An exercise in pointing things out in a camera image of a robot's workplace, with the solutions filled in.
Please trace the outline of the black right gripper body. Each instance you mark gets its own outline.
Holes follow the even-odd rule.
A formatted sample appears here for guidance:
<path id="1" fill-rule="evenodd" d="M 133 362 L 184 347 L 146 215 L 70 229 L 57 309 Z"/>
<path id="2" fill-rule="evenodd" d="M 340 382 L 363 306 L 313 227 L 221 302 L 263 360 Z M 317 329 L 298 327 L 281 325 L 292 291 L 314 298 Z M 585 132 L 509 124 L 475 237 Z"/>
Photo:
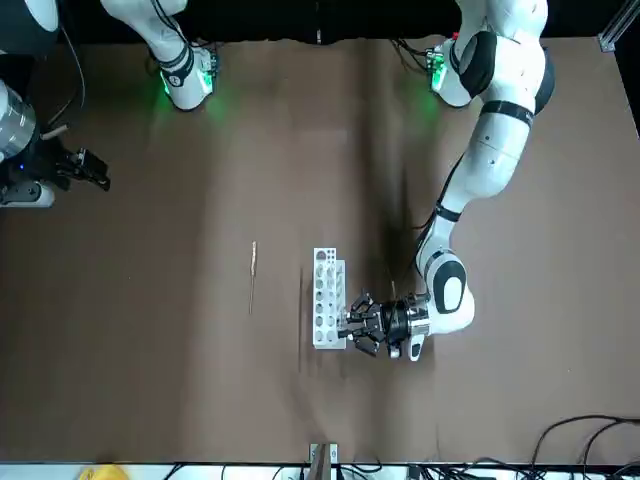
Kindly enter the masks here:
<path id="1" fill-rule="evenodd" d="M 71 181 L 59 168 L 68 160 L 70 152 L 59 138 L 42 140 L 39 136 L 16 156 L 4 161 L 4 185 L 18 181 L 40 181 L 68 190 Z"/>

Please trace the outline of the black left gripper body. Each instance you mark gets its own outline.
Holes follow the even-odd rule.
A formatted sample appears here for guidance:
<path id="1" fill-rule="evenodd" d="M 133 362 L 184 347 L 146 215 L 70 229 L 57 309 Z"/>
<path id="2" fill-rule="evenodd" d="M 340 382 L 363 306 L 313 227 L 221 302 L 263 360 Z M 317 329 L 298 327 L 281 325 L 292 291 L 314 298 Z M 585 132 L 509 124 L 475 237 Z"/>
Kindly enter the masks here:
<path id="1" fill-rule="evenodd" d="M 380 304 L 380 319 L 389 357 L 402 356 L 402 344 L 409 338 L 408 299 L 402 297 Z"/>

